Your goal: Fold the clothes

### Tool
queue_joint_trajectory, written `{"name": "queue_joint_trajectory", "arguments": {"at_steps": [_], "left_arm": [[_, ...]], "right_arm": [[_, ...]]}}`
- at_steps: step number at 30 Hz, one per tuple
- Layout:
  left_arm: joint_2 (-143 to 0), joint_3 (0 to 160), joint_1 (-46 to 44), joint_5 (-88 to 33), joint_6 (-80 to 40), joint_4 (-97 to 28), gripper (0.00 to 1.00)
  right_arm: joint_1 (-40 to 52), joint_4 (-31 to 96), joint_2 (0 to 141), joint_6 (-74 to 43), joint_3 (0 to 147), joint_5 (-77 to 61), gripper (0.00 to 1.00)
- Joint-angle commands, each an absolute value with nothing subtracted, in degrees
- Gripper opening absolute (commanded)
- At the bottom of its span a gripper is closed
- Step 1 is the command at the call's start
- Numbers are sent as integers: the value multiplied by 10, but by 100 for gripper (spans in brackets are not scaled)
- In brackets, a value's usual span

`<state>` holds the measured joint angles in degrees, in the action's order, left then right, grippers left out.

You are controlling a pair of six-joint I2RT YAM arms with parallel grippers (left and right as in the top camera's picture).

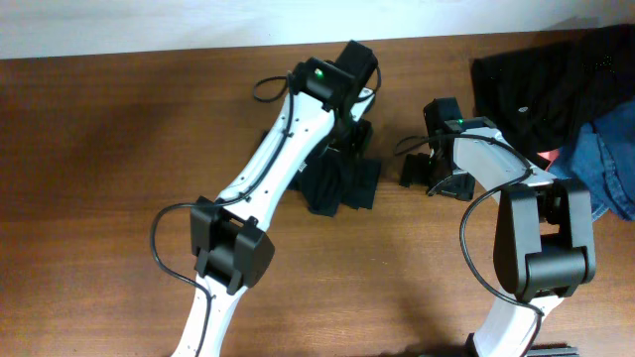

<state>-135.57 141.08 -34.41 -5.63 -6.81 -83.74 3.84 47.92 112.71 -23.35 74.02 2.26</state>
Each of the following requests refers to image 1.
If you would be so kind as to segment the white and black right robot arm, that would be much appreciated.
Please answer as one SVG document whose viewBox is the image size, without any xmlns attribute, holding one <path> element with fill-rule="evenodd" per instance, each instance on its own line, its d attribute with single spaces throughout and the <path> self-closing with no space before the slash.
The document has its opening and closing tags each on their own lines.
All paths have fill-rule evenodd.
<svg viewBox="0 0 635 357">
<path fill-rule="evenodd" d="M 400 184 L 468 202 L 459 245 L 470 272 L 495 297 L 463 356 L 576 356 L 577 348 L 539 346 L 546 317 L 596 273 L 590 194 L 577 178 L 557 178 L 525 158 L 486 117 L 465 119 L 453 97 L 423 110 L 426 135 L 403 150 Z M 485 284 L 470 258 L 466 226 L 475 208 L 498 204 L 493 244 L 497 286 Z"/>
</svg>

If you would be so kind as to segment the dark green cloth garment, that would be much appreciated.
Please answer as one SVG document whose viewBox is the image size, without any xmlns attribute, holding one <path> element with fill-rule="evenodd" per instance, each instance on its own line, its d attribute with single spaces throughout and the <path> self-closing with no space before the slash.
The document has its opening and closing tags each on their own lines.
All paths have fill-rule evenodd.
<svg viewBox="0 0 635 357">
<path fill-rule="evenodd" d="M 382 166 L 379 159 L 365 157 L 372 136 L 371 124 L 364 121 L 341 141 L 330 135 L 309 141 L 309 150 L 278 193 L 299 192 L 315 215 L 332 217 L 341 205 L 371 209 Z"/>
</svg>

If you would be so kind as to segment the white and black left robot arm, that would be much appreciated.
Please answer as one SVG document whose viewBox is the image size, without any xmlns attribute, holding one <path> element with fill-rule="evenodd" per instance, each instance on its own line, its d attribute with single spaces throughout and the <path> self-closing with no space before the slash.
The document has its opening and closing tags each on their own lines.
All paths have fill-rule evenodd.
<svg viewBox="0 0 635 357">
<path fill-rule="evenodd" d="M 376 96 L 366 84 L 380 71 L 362 44 L 334 61 L 310 58 L 284 76 L 275 124 L 243 171 L 216 199 L 189 204 L 194 297 L 177 356 L 217 356 L 242 296 L 265 274 L 275 247 L 267 235 L 283 193 L 300 190 L 319 212 L 351 196 L 372 201 L 379 164 L 363 155 L 372 136 L 364 120 Z"/>
</svg>

